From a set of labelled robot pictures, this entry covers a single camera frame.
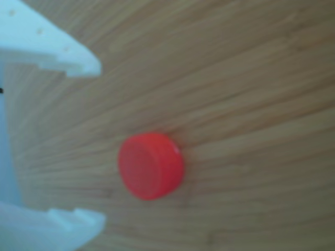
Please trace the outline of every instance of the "red bottle cap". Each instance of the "red bottle cap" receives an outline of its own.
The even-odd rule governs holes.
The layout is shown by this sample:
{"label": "red bottle cap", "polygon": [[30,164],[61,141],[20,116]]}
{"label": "red bottle cap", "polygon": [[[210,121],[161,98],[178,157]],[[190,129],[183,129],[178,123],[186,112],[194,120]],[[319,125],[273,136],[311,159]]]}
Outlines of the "red bottle cap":
{"label": "red bottle cap", "polygon": [[178,147],[160,133],[127,139],[118,162],[125,185],[143,200],[154,200],[172,192],[184,177],[184,161]]}

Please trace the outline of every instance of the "small hole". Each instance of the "small hole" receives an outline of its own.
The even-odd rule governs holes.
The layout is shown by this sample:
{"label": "small hole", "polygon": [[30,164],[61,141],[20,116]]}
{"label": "small hole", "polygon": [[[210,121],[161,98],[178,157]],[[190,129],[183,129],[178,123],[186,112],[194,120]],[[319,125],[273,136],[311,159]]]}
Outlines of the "small hole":
{"label": "small hole", "polygon": [[37,34],[38,34],[38,35],[42,35],[43,33],[44,33],[43,29],[38,29],[38,30],[37,30]]}
{"label": "small hole", "polygon": [[13,10],[13,9],[9,12],[9,15],[10,15],[11,17],[15,16],[15,14],[16,14],[16,11]]}

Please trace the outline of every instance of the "wood grain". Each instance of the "wood grain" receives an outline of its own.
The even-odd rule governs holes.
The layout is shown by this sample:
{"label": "wood grain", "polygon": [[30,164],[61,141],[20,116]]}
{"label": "wood grain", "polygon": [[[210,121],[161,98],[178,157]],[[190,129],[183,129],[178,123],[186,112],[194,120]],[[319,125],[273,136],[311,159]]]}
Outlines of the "wood grain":
{"label": "wood grain", "polygon": [[[82,250],[335,249],[334,0],[27,3],[104,66],[97,79],[6,69],[26,203],[108,215]],[[187,162],[181,188],[150,202],[116,163],[147,131]]]}

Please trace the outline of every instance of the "wooden table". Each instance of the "wooden table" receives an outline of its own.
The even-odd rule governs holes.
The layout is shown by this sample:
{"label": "wooden table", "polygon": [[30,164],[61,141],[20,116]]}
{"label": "wooden table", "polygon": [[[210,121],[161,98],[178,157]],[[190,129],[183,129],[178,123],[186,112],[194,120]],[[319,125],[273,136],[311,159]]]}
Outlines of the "wooden table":
{"label": "wooden table", "polygon": [[[96,79],[6,69],[26,204],[108,216],[82,250],[335,249],[334,0],[29,0],[101,59]],[[140,201],[120,144],[163,132],[187,175]]]}

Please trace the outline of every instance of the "red plastic cap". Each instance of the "red plastic cap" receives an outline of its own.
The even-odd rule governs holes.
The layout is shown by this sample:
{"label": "red plastic cap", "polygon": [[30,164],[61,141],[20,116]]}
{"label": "red plastic cap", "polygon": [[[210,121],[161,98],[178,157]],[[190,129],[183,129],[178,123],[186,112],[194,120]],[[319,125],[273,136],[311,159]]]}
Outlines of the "red plastic cap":
{"label": "red plastic cap", "polygon": [[184,177],[184,161],[178,147],[160,133],[129,138],[121,147],[118,161],[125,185],[143,200],[167,195]]}

